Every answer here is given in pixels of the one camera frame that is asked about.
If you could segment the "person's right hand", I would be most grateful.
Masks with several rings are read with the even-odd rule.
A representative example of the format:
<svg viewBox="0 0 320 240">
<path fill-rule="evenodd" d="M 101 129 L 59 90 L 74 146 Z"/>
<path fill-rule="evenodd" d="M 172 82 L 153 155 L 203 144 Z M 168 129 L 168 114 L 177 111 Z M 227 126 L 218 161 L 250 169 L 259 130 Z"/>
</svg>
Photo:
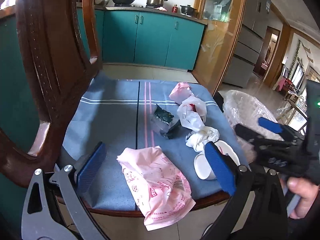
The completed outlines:
<svg viewBox="0 0 320 240">
<path fill-rule="evenodd" d="M 300 196 L 300 201 L 295 209 L 291 212 L 290 218 L 304 218 L 318 195 L 319 186 L 313 184 L 305 178 L 295 177 L 290 177 L 287 181 L 284 181 L 280 178 L 280 183 L 283 188 L 287 187 L 292 193 Z"/>
</svg>

